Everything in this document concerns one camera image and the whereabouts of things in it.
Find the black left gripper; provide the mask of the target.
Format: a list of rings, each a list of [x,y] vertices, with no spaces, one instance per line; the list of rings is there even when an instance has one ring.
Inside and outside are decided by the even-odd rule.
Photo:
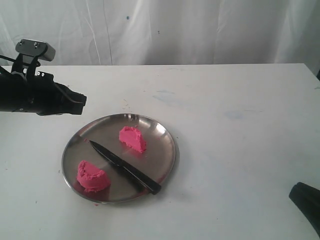
[[[23,80],[16,94],[19,97],[16,112],[39,116],[81,115],[87,102],[84,94],[54,82],[54,75],[46,72],[38,72],[31,79]],[[70,102],[64,103],[64,97]]]

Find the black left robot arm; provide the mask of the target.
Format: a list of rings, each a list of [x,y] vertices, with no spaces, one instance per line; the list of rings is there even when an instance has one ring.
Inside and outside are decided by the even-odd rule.
[[[87,97],[54,81],[54,75],[25,68],[0,68],[0,111],[36,113],[39,116],[81,115]]]

